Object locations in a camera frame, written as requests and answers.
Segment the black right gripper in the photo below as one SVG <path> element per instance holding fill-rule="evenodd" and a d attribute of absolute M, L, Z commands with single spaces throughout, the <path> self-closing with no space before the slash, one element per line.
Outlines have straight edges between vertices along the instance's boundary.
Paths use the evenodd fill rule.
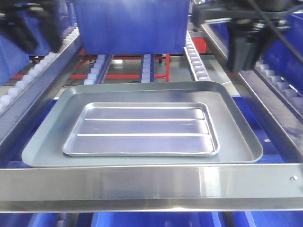
<path fill-rule="evenodd" d="M 210 0 L 192 7 L 191 22 L 227 20 L 228 61 L 231 72 L 251 70 L 259 57 L 290 29 L 285 13 L 289 0 Z"/>

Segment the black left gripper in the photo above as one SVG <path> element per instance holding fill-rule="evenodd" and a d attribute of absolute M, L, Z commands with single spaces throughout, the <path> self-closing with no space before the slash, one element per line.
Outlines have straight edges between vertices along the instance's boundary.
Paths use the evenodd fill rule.
<path fill-rule="evenodd" d="M 58 52 L 62 43 L 58 9 L 56 0 L 2 0 L 0 34 L 26 53 L 36 51 L 41 35 L 50 51 Z"/>

